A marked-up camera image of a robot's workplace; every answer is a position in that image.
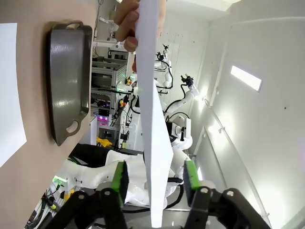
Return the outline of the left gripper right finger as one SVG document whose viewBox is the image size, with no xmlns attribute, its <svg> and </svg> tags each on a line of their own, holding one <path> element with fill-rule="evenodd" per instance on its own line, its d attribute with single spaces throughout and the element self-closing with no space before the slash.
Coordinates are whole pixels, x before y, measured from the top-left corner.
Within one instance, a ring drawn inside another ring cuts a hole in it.
<svg viewBox="0 0 305 229">
<path fill-rule="evenodd" d="M 204 229 L 209 217 L 215 217 L 227 229 L 268 229 L 268 224 L 236 188 L 220 193 L 203 186 L 193 161 L 185 161 L 183 181 L 190 212 L 185 229 Z"/>
</svg>

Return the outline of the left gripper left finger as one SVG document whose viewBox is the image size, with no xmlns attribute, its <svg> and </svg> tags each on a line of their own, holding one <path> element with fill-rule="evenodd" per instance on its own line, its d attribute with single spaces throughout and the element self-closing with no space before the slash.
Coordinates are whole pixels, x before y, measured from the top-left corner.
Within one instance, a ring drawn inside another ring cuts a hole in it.
<svg viewBox="0 0 305 229">
<path fill-rule="evenodd" d="M 128 228 L 122 212 L 128 184 L 127 164 L 119 162 L 110 187 L 92 195 L 74 192 L 46 228 L 64 229 L 72 223 L 78 229 L 87 229 L 97 219 L 104 219 L 107 229 Z"/>
</svg>

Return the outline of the person's left hand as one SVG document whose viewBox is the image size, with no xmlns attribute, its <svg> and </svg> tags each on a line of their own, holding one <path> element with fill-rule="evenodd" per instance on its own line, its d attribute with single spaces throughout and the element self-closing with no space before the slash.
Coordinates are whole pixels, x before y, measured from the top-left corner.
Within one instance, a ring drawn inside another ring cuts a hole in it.
<svg viewBox="0 0 305 229">
<path fill-rule="evenodd" d="M 139 0 L 123 0 L 114 16 L 114 23 L 118 25 L 115 39 L 124 42 L 124 48 L 128 52 L 135 52 L 138 40 L 135 38 L 136 22 L 139 19 Z"/>
</svg>

